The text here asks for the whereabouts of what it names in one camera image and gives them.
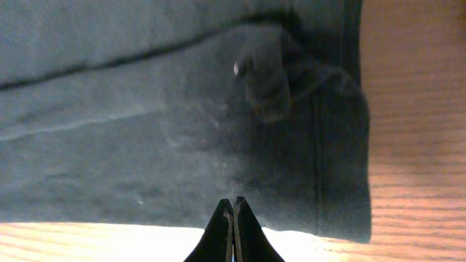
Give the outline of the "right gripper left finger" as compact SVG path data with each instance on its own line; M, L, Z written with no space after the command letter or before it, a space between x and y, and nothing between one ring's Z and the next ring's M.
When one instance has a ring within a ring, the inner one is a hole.
M200 241L185 262L231 262L233 209L228 199L221 199L205 227Z

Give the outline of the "dark teal t-shirt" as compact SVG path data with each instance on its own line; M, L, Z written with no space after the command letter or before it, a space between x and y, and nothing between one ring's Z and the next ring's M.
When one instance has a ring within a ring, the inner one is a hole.
M1 221L367 243L361 1L3 1Z

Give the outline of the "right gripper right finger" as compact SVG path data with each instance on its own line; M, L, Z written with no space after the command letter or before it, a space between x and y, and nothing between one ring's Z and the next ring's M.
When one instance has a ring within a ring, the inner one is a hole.
M234 262L284 262L273 248L245 197L234 203Z

